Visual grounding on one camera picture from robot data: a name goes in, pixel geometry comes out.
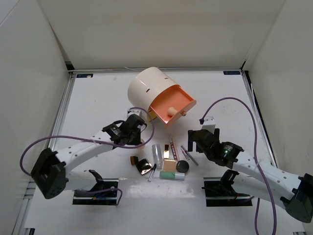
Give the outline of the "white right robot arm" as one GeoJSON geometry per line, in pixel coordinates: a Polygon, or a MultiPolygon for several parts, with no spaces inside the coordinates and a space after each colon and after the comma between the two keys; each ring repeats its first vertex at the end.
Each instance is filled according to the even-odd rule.
{"type": "Polygon", "coordinates": [[[273,200],[294,219],[311,223],[313,218],[313,177],[288,173],[270,164],[256,163],[244,149],[232,142],[220,142],[219,135],[208,130],[188,131],[188,151],[203,153],[206,158],[227,171],[208,190],[217,196],[247,194],[273,200]]]}

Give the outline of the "mint green tube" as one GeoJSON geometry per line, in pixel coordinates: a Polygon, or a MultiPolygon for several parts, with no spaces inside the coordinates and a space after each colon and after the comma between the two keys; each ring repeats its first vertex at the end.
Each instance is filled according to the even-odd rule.
{"type": "Polygon", "coordinates": [[[159,177],[161,179],[166,180],[179,180],[184,181],[185,180],[185,174],[180,172],[167,172],[167,171],[161,171],[159,173],[159,177]]]}

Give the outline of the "round black compact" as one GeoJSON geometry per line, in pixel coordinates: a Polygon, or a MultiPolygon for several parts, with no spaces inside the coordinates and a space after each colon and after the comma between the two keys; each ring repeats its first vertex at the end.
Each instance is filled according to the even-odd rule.
{"type": "Polygon", "coordinates": [[[189,163],[185,160],[180,160],[176,164],[176,171],[179,173],[186,173],[189,171],[189,163]]]}

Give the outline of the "dark logo sticker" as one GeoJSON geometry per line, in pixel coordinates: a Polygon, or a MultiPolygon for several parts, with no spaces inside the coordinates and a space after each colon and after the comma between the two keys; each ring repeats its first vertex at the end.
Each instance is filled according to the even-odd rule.
{"type": "Polygon", "coordinates": [[[240,71],[235,71],[235,70],[228,70],[228,71],[223,71],[224,75],[241,75],[240,71]]]}
{"type": "Polygon", "coordinates": [[[82,73],[82,74],[77,74],[76,78],[92,78],[93,73],[82,73]]]}

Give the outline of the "yellow lower drawer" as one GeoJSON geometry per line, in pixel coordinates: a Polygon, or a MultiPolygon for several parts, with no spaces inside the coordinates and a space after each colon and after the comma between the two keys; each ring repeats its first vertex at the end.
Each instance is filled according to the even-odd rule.
{"type": "Polygon", "coordinates": [[[149,122],[151,122],[152,120],[156,119],[157,115],[155,114],[155,112],[153,110],[149,111],[149,114],[147,115],[147,119],[149,122]]]}

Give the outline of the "cream cylindrical organizer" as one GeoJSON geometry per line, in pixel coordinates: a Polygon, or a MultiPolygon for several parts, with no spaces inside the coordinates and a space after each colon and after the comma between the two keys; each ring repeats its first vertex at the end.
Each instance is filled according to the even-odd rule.
{"type": "Polygon", "coordinates": [[[140,72],[128,87],[128,100],[134,107],[145,109],[151,115],[149,120],[157,118],[157,114],[150,107],[152,102],[164,91],[178,88],[174,80],[169,78],[157,67],[150,67],[140,72]]]}

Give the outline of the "dark logo sticker right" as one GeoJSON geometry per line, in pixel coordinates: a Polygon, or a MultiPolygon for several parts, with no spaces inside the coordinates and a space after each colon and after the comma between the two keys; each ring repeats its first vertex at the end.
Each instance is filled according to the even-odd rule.
{"type": "Polygon", "coordinates": [[[235,71],[235,70],[228,70],[228,71],[223,71],[224,75],[241,75],[240,71],[235,71]]]}

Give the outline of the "grey patterned eyeliner pencil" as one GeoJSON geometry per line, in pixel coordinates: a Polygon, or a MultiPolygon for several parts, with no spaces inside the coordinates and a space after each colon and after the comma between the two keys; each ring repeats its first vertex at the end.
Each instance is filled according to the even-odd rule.
{"type": "Polygon", "coordinates": [[[192,157],[192,155],[187,151],[187,149],[183,145],[181,145],[180,148],[188,159],[190,159],[196,166],[199,165],[198,162],[192,157]]]}

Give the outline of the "clear plastic tube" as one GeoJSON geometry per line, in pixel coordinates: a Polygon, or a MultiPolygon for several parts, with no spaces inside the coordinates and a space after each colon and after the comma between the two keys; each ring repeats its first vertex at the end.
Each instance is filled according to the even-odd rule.
{"type": "Polygon", "coordinates": [[[156,164],[156,168],[158,170],[161,170],[163,167],[163,157],[162,157],[160,144],[153,144],[152,152],[153,152],[153,159],[154,159],[154,163],[156,164]]]}

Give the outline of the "gold black lipstick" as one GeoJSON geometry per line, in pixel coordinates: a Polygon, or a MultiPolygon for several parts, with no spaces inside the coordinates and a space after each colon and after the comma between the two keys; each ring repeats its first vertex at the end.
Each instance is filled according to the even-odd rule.
{"type": "Polygon", "coordinates": [[[169,159],[169,144],[165,144],[164,145],[164,153],[163,153],[163,158],[166,160],[166,159],[169,159]]]}

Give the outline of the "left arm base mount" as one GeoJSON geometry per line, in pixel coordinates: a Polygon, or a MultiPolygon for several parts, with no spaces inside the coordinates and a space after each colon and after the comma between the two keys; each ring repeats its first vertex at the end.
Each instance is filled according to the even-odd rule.
{"type": "Polygon", "coordinates": [[[73,172],[73,205],[118,206],[123,192],[118,179],[103,178],[95,170],[73,172]]]}

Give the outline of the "clear mascara black cap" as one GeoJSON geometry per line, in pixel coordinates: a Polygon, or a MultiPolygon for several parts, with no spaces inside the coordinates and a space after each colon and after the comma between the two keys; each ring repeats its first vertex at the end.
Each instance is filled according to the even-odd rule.
{"type": "Polygon", "coordinates": [[[153,178],[153,176],[155,174],[156,168],[157,168],[157,165],[154,164],[154,166],[152,167],[151,173],[149,175],[148,182],[151,182],[151,180],[152,180],[152,178],[153,178]]]}

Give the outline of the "beige makeup sponge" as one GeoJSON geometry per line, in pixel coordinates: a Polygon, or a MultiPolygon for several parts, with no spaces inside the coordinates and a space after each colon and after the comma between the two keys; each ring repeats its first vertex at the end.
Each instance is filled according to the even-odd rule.
{"type": "Polygon", "coordinates": [[[168,110],[167,110],[167,115],[170,116],[170,117],[173,117],[176,115],[178,111],[174,108],[174,107],[170,107],[168,110]]]}

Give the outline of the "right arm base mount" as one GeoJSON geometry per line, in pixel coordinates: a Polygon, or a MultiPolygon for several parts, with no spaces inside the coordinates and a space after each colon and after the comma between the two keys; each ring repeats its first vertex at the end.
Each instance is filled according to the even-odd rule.
{"type": "Polygon", "coordinates": [[[239,175],[237,171],[227,170],[221,178],[204,178],[202,189],[205,193],[207,207],[250,207],[253,197],[237,193],[234,179],[239,175]]]}

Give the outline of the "orange plastic drawer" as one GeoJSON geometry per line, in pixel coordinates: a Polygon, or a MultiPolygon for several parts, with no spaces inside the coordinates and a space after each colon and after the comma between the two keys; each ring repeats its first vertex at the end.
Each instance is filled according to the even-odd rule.
{"type": "Polygon", "coordinates": [[[180,85],[173,85],[161,92],[151,103],[149,109],[153,110],[157,117],[165,124],[164,128],[170,127],[179,118],[182,117],[181,112],[186,113],[197,104],[180,85]],[[167,115],[167,110],[174,107],[178,112],[175,116],[167,115]]]}

